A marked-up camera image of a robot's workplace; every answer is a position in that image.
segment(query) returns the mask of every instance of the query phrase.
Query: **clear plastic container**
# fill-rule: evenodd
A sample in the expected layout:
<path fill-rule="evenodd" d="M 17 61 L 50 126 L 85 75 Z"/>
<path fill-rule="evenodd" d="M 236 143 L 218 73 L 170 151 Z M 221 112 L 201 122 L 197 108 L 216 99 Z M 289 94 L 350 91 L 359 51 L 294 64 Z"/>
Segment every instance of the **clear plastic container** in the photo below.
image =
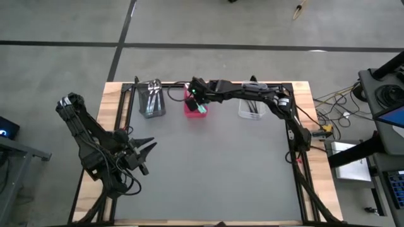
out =
<path fill-rule="evenodd" d="M 147 119 L 165 114 L 163 89 L 159 79 L 136 85 L 139 94 L 139 112 Z"/>
<path fill-rule="evenodd" d="M 184 98 L 188 98 L 190 95 L 190 93 L 187 90 L 187 85 L 184 86 Z M 203 107 L 205 108 L 206 112 L 205 113 L 201 113 L 199 110 L 194 110 L 194 111 L 190 111 L 188 106 L 185 104 L 184 102 L 184 113 L 185 116 L 188 118 L 203 118 L 206 117 L 208 115 L 208 106 L 207 105 L 203 105 Z"/>
<path fill-rule="evenodd" d="M 242 85 L 262 86 L 267 88 L 266 84 L 255 81 L 243 81 Z M 259 120 L 266 113 L 265 103 L 250 100 L 241 100 L 239 103 L 239 116 L 245 119 Z"/>

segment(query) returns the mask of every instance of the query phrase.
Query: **pink container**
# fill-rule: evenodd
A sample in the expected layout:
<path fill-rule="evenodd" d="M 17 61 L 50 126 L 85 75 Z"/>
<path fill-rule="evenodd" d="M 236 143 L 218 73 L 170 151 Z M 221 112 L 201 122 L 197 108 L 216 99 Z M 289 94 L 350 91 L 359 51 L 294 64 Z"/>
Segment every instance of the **pink container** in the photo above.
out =
<path fill-rule="evenodd" d="M 186 87 L 184 87 L 184 98 L 188 98 L 189 97 L 189 92 L 187 91 Z M 185 116 L 188 118 L 203 118 L 206 117 L 208 115 L 208 107 L 205 106 L 206 109 L 206 113 L 201 113 L 199 112 L 199 110 L 195 110 L 195 111 L 190 111 L 188 106 L 185 104 L 184 102 L 184 113 Z"/>

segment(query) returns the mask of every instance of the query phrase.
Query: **white container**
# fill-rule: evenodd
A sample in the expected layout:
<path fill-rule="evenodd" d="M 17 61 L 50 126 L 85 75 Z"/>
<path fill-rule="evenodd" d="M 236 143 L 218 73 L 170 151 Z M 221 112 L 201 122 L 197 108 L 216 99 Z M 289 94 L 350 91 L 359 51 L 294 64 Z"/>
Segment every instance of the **white container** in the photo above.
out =
<path fill-rule="evenodd" d="M 256 84 L 262 86 L 262 83 L 254 81 L 243 81 L 244 84 Z M 239 116 L 245 119 L 260 120 L 262 116 L 266 113 L 265 103 L 249 100 L 241 100 L 239 104 Z"/>

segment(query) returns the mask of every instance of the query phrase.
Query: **black cylinder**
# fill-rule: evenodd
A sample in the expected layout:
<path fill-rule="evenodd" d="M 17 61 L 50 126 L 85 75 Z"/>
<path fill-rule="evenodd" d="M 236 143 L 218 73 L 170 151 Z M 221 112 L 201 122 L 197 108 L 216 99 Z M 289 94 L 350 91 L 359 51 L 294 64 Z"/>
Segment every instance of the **black cylinder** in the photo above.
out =
<path fill-rule="evenodd" d="M 376 80 L 381 80 L 387 74 L 392 73 L 396 68 L 404 64 L 404 51 L 399 53 L 392 60 L 382 65 L 379 69 L 372 73 L 372 77 Z"/>

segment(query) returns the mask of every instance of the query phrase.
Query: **concrete floor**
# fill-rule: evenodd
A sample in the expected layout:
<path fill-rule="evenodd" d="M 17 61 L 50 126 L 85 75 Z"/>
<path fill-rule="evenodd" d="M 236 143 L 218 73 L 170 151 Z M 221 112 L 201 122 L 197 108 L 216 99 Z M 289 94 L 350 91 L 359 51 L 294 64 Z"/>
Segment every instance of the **concrete floor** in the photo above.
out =
<path fill-rule="evenodd" d="M 117 42 L 130 0 L 3 0 L 0 40 Z M 291 20 L 298 1 L 139 0 L 126 42 L 188 44 L 403 47 L 399 0 L 310 0 Z M 21 125 L 18 140 L 53 153 L 35 161 L 24 184 L 34 201 L 16 206 L 12 225 L 66 224 L 80 176 L 77 145 L 54 111 L 70 91 L 85 97 L 97 116 L 115 48 L 0 46 L 0 115 Z M 259 50 L 124 49 L 114 81 L 225 78 L 309 81 L 313 96 L 350 86 L 357 72 L 379 67 L 395 53 Z M 360 104 L 368 110 L 365 103 Z M 352 117 L 343 139 L 367 139 L 373 123 Z M 362 208 L 374 206 L 370 189 L 336 182 L 345 221 L 394 226 Z"/>

